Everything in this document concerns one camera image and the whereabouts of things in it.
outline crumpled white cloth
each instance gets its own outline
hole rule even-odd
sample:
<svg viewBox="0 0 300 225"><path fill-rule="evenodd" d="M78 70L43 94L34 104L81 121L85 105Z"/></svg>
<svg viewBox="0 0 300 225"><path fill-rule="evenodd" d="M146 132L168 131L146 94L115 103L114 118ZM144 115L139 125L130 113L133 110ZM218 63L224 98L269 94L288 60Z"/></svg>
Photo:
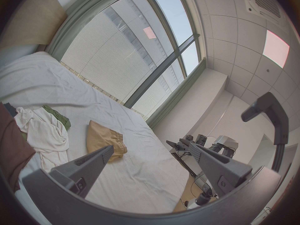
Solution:
<svg viewBox="0 0 300 225"><path fill-rule="evenodd" d="M68 162L69 138L66 128L42 107L36 110L17 108L14 117L20 130L27 133L27 143L40 153L41 167L51 168Z"/></svg>

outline wooden floor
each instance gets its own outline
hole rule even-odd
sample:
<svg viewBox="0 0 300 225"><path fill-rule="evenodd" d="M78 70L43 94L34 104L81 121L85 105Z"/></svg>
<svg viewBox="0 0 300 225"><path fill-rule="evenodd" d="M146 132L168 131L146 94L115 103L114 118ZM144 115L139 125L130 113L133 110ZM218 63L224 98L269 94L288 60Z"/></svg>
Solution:
<svg viewBox="0 0 300 225"><path fill-rule="evenodd" d="M202 193L202 190L197 186L197 184L193 183L195 181L195 179L190 175L189 179L187 181L187 184L185 186L185 190L181 196L181 200L183 202L185 201L189 201L193 198L195 198L195 196L199 196L200 193ZM181 212L181 211L185 211L186 208L185 206L182 204L182 201L179 200L178 204L176 205L176 207L174 208L173 212ZM215 201L216 198L212 197L210 200L210 203Z"/></svg>

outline maroon cloth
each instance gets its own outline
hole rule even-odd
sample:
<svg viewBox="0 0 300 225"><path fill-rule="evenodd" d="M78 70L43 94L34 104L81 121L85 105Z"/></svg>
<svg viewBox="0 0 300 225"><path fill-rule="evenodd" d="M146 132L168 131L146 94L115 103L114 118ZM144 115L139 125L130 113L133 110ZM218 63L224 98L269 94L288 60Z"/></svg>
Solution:
<svg viewBox="0 0 300 225"><path fill-rule="evenodd" d="M20 189L18 177L35 154L34 149L24 140L15 119L0 102L0 167L10 188Z"/></svg>

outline window pane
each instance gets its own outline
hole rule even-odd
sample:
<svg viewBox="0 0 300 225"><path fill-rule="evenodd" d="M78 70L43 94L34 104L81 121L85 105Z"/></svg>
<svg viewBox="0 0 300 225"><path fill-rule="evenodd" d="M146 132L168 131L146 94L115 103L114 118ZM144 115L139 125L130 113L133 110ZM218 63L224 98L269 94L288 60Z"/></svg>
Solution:
<svg viewBox="0 0 300 225"><path fill-rule="evenodd" d="M181 45L193 33L185 9L180 0L156 0L164 12L178 45Z"/></svg>
<svg viewBox="0 0 300 225"><path fill-rule="evenodd" d="M167 33L147 0L119 0L82 29L62 62L123 104L172 52Z"/></svg>
<svg viewBox="0 0 300 225"><path fill-rule="evenodd" d="M133 110L147 120L182 81L183 74L178 60L175 60L134 104Z"/></svg>
<svg viewBox="0 0 300 225"><path fill-rule="evenodd" d="M181 56L182 56L183 62L185 64L185 69L187 71L187 75L189 75L199 63L195 42L193 42L181 54Z"/></svg>

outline square light panel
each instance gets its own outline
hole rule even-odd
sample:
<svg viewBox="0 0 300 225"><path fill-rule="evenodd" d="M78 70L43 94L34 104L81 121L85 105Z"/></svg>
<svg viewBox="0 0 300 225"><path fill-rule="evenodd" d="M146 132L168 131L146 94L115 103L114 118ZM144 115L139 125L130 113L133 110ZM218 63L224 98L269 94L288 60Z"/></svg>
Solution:
<svg viewBox="0 0 300 225"><path fill-rule="evenodd" d="M267 30L263 55L271 59L281 68L284 67L290 46L279 36Z"/></svg>
<svg viewBox="0 0 300 225"><path fill-rule="evenodd" d="M156 38L155 33L153 32L151 27L144 28L143 30L149 39Z"/></svg>

